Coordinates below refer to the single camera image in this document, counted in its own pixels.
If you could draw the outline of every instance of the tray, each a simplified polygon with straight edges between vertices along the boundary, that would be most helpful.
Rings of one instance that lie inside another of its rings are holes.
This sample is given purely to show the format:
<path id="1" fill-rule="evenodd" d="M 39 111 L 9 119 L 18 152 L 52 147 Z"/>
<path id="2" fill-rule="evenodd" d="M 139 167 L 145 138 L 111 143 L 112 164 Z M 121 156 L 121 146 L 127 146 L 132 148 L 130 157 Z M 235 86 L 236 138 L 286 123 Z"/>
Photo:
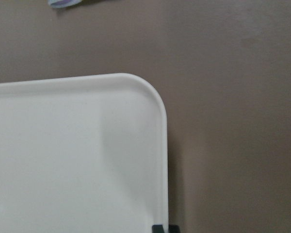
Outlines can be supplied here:
<path id="1" fill-rule="evenodd" d="M 131 74 L 0 84 L 0 233 L 166 231 L 166 132 Z"/>

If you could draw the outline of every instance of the brown surface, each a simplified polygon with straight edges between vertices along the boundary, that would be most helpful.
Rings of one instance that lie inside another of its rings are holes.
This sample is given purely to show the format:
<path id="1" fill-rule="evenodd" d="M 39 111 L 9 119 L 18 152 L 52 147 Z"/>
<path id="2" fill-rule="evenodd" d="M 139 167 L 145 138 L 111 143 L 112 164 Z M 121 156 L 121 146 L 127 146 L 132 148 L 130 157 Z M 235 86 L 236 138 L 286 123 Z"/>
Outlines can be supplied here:
<path id="1" fill-rule="evenodd" d="M 291 232 L 291 0 L 0 1 L 0 83 L 128 72 L 169 120 L 170 222 Z"/>

